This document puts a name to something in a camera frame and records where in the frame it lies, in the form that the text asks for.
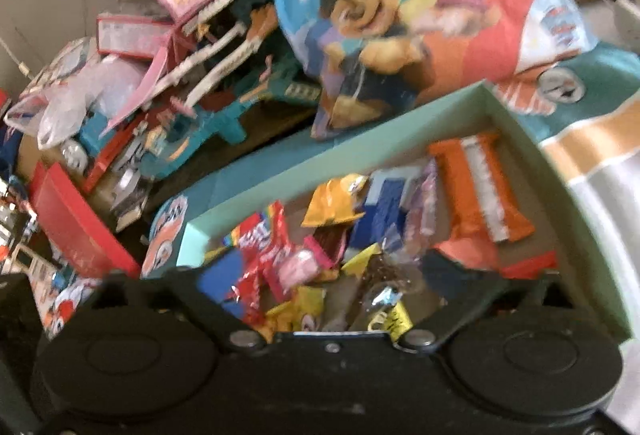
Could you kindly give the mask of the yellow small candy bar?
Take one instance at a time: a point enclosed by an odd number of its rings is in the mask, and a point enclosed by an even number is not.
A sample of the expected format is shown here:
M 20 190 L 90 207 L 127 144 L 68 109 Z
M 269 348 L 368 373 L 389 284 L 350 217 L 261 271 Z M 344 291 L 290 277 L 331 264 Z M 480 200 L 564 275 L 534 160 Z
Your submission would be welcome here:
M 413 328 L 413 322 L 402 302 L 392 308 L 377 311 L 367 323 L 371 332 L 385 332 L 393 342 L 397 342 L 407 331 Z

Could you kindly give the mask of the red Skittles candy packet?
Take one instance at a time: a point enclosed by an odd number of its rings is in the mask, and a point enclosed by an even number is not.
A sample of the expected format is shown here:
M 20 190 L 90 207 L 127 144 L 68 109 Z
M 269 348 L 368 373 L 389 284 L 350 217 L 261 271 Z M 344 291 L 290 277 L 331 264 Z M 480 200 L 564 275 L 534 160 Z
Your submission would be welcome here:
M 260 288 L 267 273 L 274 262 L 282 261 L 293 251 L 283 204 L 271 202 L 248 216 L 222 239 L 222 244 L 233 247 L 242 261 L 241 273 L 231 285 L 228 297 L 242 305 L 242 319 L 246 323 L 258 325 L 262 323 Z

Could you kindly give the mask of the orange white striped snack bar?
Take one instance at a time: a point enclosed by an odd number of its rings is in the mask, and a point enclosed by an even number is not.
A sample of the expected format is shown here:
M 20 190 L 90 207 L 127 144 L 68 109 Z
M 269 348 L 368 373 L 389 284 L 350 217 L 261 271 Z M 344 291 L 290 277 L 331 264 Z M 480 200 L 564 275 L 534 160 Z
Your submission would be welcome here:
M 499 138 L 498 132 L 480 132 L 427 147 L 442 177 L 454 239 L 482 235 L 495 243 L 518 242 L 535 232 L 503 172 Z

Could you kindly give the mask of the blue white candy packet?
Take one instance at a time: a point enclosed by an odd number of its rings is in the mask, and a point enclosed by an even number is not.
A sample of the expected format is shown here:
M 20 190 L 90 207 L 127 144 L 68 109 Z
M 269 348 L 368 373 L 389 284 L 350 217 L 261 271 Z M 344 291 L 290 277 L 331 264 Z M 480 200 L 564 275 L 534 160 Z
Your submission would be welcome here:
M 361 205 L 363 216 L 350 235 L 350 249 L 362 251 L 380 243 L 392 226 L 400 233 L 404 231 L 409 201 L 422 169 L 420 165 L 405 165 L 378 169 L 371 174 Z

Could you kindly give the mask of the brown gold chocolate packet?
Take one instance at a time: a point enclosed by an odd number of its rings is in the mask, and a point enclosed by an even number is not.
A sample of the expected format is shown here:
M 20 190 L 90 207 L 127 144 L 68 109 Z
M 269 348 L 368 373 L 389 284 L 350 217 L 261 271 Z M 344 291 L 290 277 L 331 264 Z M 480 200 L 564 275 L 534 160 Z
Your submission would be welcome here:
M 352 226 L 338 224 L 323 226 L 314 230 L 312 236 L 322 248 L 326 257 L 334 264 L 338 264 L 344 257 Z

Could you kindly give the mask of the orange yellow candy packet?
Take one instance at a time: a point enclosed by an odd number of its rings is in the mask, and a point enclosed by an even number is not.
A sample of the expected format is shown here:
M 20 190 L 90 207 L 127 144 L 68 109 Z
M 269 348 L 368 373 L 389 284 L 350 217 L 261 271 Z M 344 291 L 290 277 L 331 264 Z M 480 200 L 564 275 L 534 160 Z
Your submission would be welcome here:
M 367 176 L 348 174 L 319 184 L 311 197 L 302 226 L 317 228 L 358 221 L 363 216 L 356 210 L 358 194 L 367 182 Z

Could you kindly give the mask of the orange red chips packet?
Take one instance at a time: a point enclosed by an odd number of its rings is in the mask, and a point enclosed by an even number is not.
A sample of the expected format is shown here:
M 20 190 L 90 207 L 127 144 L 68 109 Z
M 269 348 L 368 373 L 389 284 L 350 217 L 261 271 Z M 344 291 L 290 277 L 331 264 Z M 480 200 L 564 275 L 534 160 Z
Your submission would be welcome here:
M 497 245 L 486 237 L 448 239 L 435 249 L 466 269 L 498 271 L 500 267 Z

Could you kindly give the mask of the red square snack packet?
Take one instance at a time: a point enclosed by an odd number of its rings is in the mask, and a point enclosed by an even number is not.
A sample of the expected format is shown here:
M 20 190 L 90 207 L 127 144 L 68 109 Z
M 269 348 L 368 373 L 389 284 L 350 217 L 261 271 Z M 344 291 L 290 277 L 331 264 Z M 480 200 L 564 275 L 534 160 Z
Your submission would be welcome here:
M 523 259 L 517 263 L 506 267 L 501 267 L 499 273 L 506 279 L 537 279 L 541 273 L 546 270 L 555 270 L 558 267 L 556 263 L 555 251 L 549 251 L 544 254 Z

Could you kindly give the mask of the purple Kuromi candy packet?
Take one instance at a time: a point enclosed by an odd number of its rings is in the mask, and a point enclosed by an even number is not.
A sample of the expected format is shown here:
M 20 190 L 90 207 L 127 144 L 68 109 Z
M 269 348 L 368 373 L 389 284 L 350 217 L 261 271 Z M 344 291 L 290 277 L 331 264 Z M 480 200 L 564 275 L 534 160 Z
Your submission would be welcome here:
M 437 181 L 437 163 L 431 158 L 416 180 L 406 217 L 404 242 L 413 259 L 418 259 L 430 248 L 436 231 Z

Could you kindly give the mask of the yellow XianWei biscuit packet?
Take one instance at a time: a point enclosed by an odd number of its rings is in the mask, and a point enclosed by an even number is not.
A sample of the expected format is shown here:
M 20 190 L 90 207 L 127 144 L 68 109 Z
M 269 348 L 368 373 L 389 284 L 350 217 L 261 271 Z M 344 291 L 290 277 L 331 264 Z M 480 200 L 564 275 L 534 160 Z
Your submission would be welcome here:
M 292 297 L 265 314 L 262 329 L 269 334 L 276 332 L 314 332 L 321 327 L 326 290 L 301 285 Z

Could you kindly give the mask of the teal cardboard box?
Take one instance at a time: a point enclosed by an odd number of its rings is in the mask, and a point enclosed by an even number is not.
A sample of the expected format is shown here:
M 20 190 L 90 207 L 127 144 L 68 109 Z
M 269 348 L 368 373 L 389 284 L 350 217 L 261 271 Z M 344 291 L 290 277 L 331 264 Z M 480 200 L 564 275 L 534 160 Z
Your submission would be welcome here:
M 290 201 L 350 173 L 371 174 L 364 201 L 375 233 L 402 226 L 427 146 L 483 128 L 514 150 L 556 234 L 577 253 L 573 275 L 612 329 L 639 332 L 639 97 L 583 104 L 548 117 L 510 112 L 485 84 L 463 88 L 345 140 L 302 136 L 242 158 L 191 189 L 203 213 L 186 218 L 176 262 L 198 267 L 215 242 L 273 201 Z

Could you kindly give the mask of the red gift box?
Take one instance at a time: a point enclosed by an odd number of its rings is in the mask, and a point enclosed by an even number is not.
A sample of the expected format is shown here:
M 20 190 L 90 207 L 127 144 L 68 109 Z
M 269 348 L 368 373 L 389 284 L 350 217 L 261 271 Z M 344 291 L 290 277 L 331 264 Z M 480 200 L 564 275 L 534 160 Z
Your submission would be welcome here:
M 36 164 L 29 201 L 40 228 L 81 277 L 102 278 L 113 270 L 139 277 L 139 264 L 93 212 L 60 164 Z

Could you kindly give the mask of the blue Thomas toy train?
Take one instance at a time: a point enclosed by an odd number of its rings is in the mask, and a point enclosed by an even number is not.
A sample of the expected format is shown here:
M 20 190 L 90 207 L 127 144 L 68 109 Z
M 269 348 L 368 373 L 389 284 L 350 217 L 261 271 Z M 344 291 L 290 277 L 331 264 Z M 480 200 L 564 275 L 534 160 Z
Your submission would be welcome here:
M 60 153 L 62 155 L 66 168 L 79 176 L 84 176 L 90 163 L 90 156 L 82 144 L 75 139 L 66 139 L 60 144 Z

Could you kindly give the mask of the teal toy race track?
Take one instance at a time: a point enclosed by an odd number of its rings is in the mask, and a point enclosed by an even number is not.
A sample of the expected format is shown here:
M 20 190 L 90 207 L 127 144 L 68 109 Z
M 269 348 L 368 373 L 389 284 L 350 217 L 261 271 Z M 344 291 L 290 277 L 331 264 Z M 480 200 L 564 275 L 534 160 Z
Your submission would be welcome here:
M 92 189 L 135 141 L 143 153 L 134 171 L 161 180 L 210 137 L 245 141 L 241 117 L 259 101 L 317 106 L 321 89 L 305 76 L 283 37 L 272 0 L 214 0 L 206 9 L 213 14 L 230 9 L 235 24 L 151 86 L 139 84 L 130 95 L 118 96 L 86 188 Z

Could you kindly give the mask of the Paw Patrol snack bag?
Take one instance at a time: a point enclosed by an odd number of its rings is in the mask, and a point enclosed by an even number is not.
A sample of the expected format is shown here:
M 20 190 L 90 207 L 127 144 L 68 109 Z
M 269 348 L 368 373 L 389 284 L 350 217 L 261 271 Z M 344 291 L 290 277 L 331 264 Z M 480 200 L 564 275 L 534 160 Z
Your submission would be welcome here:
M 574 0 L 274 3 L 298 60 L 322 87 L 311 127 L 318 139 L 597 43 Z

